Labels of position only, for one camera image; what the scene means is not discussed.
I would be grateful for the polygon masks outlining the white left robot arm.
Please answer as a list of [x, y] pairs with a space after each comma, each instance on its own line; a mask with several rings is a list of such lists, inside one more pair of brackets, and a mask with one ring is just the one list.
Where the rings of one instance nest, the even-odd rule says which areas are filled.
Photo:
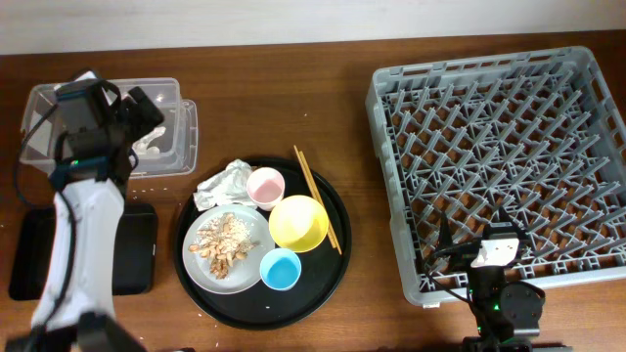
[[139, 87], [121, 94], [104, 79], [60, 87], [50, 112], [65, 130], [54, 147], [56, 228], [46, 285], [28, 334], [8, 351], [141, 351], [114, 317], [112, 272], [132, 146], [164, 116]]

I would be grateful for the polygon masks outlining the white tissue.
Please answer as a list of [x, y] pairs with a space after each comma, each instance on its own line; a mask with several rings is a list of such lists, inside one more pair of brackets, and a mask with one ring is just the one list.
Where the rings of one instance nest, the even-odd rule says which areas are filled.
[[215, 206], [240, 204], [256, 208], [247, 194], [246, 182], [252, 174], [252, 167], [240, 160], [231, 161], [224, 170], [198, 184], [193, 193], [194, 204], [199, 211]]

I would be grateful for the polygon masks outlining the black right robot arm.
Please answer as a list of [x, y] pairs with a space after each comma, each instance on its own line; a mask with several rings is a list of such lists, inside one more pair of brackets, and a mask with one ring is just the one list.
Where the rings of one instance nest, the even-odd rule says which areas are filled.
[[524, 281], [510, 282], [506, 271], [531, 246], [528, 233], [502, 208], [497, 220], [469, 242], [453, 243], [448, 218], [441, 216], [435, 258], [446, 257], [453, 270], [468, 276], [466, 299], [478, 336], [466, 337], [461, 349], [531, 351], [530, 339], [540, 333], [545, 291]]

